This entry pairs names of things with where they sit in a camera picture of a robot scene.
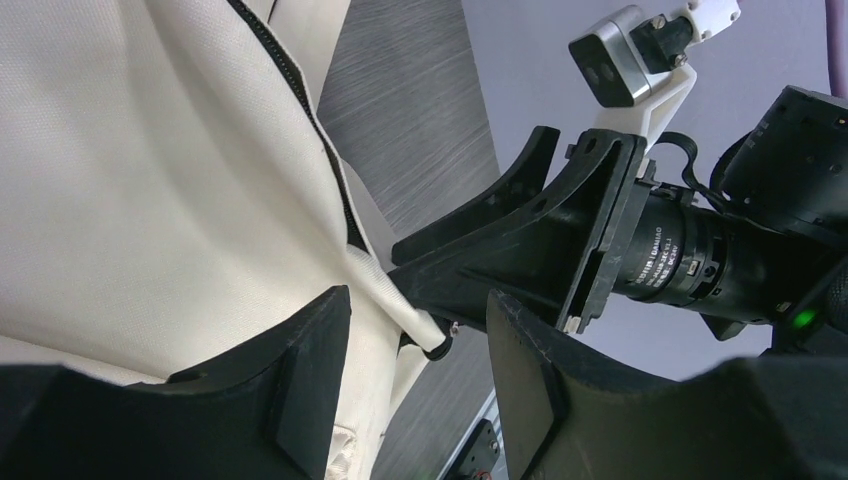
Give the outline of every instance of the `black plastic part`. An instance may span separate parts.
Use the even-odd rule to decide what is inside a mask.
[[[826,263],[830,268],[774,322],[768,353],[848,356],[848,332],[844,330],[848,298],[835,293],[844,288],[848,257]],[[803,312],[814,312],[813,321],[798,325],[794,320]]]
[[[334,287],[161,385],[0,367],[0,477],[323,479],[349,320]]]
[[[701,318],[704,320],[707,328],[710,329],[710,333],[719,342],[730,340],[736,335],[739,335],[745,326],[748,325],[747,323],[734,322],[733,320],[715,317],[713,315],[701,315]]]
[[[558,137],[537,127],[486,192],[395,245],[389,276],[414,306],[483,330],[497,288],[560,329],[577,317],[582,332],[600,316],[654,165],[637,179],[644,138],[588,130],[543,191]]]
[[[848,359],[732,360],[676,383],[500,292],[488,338],[509,478],[848,478]]]
[[[786,87],[727,166],[738,213],[848,249],[848,102]]]
[[[500,456],[501,447],[495,427],[484,418],[474,426],[448,469],[445,480],[488,480]]]
[[[686,17],[668,21],[665,15],[659,15],[631,30],[630,38],[642,55],[645,67],[656,74],[676,68],[675,57],[683,55],[693,33],[692,23]]]

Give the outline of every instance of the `light gray background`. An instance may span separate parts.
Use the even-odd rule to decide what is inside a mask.
[[[592,24],[628,5],[614,0],[464,0],[471,45],[501,171],[535,125],[562,130],[564,147],[590,128],[599,107],[567,45]],[[669,13],[683,0],[635,2],[646,14]],[[827,92],[824,2],[746,0],[740,20],[690,50],[698,82],[671,124],[700,147],[702,181],[719,155],[759,120],[787,84]],[[681,184],[683,160],[660,150],[658,178]],[[625,363],[682,379],[721,359],[756,355],[770,329],[750,327],[728,342],[713,340],[699,317],[659,305],[610,298],[604,316],[579,336]]]

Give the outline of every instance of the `zipper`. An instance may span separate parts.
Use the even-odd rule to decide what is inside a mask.
[[[333,149],[330,148],[330,142],[324,137],[324,134],[318,128],[318,123],[315,120],[315,116],[312,114],[309,98],[306,96],[306,88],[304,87],[303,77],[300,75],[300,70],[298,70],[291,57],[289,57],[288,53],[286,53],[283,47],[274,38],[274,35],[268,30],[268,27],[265,26],[265,22],[260,20],[242,0],[227,1],[236,13],[239,14],[242,20],[250,26],[253,34],[256,35],[256,38],[259,40],[259,43],[262,44],[265,51],[271,56],[271,59],[277,66],[277,69],[280,70],[280,73],[283,75],[286,83],[288,83],[289,87],[294,92],[295,97],[297,97],[297,100],[300,102],[301,107],[303,107],[303,111],[306,112],[306,116],[309,118],[309,122],[312,123],[312,128],[315,129],[315,133],[317,133],[318,137],[321,138],[321,143],[324,144],[324,151],[327,153],[327,158],[329,158],[330,166],[333,169],[333,175],[335,175],[336,183],[339,186],[339,193],[341,193],[342,196],[345,221],[347,222],[347,243],[361,249],[363,252],[367,252],[368,247],[365,245],[365,239],[362,237],[362,233],[356,225],[356,220],[353,217],[353,209],[351,208],[350,200],[347,197],[347,190],[345,189],[342,177],[341,162],[339,162],[339,159],[336,157]]]

